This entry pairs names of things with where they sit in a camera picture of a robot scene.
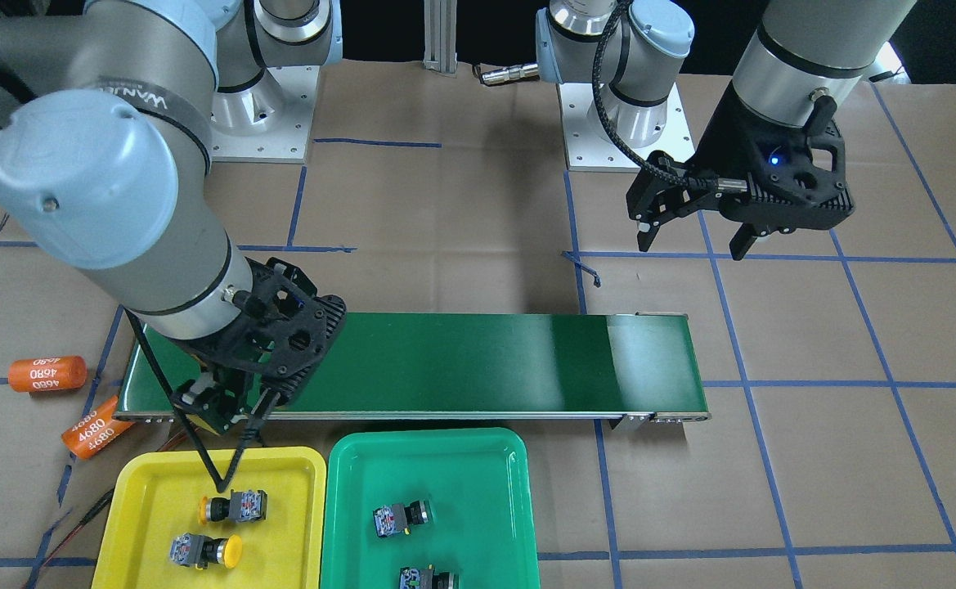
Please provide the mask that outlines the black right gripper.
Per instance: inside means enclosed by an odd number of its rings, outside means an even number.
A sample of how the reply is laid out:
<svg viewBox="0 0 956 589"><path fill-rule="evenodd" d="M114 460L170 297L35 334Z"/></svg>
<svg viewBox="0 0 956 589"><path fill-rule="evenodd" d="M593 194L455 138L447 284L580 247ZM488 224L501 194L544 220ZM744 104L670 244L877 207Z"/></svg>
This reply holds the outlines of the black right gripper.
<svg viewBox="0 0 956 589"><path fill-rule="evenodd" d="M238 372L201 372L171 396L172 406L212 434L225 434L249 414L254 375L276 406L292 402L330 351L347 313L342 298L318 295L298 266L270 258L265 264L250 260L249 268L252 287L231 295L238 317L187 342L187 352L202 365Z"/></svg>

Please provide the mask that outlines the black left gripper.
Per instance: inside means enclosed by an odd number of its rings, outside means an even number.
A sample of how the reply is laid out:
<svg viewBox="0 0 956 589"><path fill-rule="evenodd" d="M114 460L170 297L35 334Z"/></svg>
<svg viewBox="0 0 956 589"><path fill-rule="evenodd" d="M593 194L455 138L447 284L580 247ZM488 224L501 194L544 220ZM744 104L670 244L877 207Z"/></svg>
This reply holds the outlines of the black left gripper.
<svg viewBox="0 0 956 589"><path fill-rule="evenodd" d="M720 198L718 211L740 224L729 240L732 260L742 261L759 239L782 230L829 230L855 211L845 178L845 145L831 96L806 104L798 127L770 122L740 101L729 85L694 154L694 170L665 151L653 151L626 193L628 216L637 221L637 246L649 251L658 230L675 218L706 208L711 173L746 180L746 191Z"/></svg>

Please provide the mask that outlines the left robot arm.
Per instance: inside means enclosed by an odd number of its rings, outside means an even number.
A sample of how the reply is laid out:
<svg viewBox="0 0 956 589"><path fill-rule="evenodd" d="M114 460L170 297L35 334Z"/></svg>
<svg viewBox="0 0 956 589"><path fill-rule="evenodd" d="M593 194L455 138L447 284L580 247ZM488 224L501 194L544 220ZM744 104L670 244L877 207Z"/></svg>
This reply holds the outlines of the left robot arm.
<svg viewBox="0 0 956 589"><path fill-rule="evenodd" d="M626 194L639 250L698 211L738 224L735 260L773 232L827 231L855 211L834 115L911 1L770 1L693 155L660 134L695 26L671 1L552 1L535 18L540 76L587 83L598 127L638 175Z"/></svg>

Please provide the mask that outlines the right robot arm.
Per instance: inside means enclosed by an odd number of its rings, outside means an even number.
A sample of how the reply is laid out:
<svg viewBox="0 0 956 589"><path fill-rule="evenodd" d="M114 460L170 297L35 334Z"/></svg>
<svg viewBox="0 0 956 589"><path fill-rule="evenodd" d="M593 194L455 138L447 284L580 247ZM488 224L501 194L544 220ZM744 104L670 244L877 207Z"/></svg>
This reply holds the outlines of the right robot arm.
<svg viewBox="0 0 956 589"><path fill-rule="evenodd" d="M131 375L215 434L310 411L623 409L702 381L683 318L348 312L298 266L247 258L204 202L211 1L0 16L0 205L128 312Z"/></svg>

